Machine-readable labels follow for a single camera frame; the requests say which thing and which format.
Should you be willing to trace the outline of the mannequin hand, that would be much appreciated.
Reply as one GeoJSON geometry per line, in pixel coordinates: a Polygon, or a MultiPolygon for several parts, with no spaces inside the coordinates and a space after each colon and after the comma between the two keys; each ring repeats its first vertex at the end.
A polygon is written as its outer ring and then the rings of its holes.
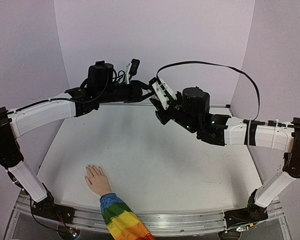
{"type": "Polygon", "coordinates": [[[88,165],[86,168],[85,181],[89,189],[100,197],[113,194],[110,182],[103,169],[96,165],[88,165]]]}

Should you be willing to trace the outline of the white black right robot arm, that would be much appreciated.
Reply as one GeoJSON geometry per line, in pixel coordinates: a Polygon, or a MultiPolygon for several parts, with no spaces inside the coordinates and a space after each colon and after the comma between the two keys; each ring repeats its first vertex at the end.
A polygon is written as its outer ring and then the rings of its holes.
{"type": "Polygon", "coordinates": [[[150,102],[163,125],[172,120],[190,133],[195,133],[198,140],[210,145],[245,145],[283,152],[283,165],[272,178],[252,192],[247,206],[224,213],[228,229],[266,220],[267,207],[273,199],[290,183],[300,179],[300,118],[279,122],[211,114],[210,95],[198,87],[188,87],[174,93],[168,87],[155,86],[153,93],[150,102]]]}

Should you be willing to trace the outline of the rainbow striped sleeve forearm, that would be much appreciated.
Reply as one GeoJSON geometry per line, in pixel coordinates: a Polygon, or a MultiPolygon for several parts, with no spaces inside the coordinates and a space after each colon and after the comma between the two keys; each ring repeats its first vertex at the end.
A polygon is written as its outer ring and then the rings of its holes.
{"type": "Polygon", "coordinates": [[[138,216],[115,193],[100,198],[104,223],[114,240],[154,240],[138,216]]]}

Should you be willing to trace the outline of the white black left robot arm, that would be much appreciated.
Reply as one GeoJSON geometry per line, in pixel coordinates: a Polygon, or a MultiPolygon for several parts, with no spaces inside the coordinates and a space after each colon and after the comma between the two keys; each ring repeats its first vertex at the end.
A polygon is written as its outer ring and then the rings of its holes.
{"type": "Polygon", "coordinates": [[[70,224],[75,210],[55,203],[51,192],[26,163],[17,139],[55,121],[89,114],[98,110],[100,104],[139,103],[149,98],[153,95],[150,86],[132,79],[139,64],[138,59],[133,59],[127,72],[117,75],[113,64],[97,61],[88,68],[87,78],[79,87],[14,110],[0,108],[0,165],[32,199],[34,215],[70,224]]]}

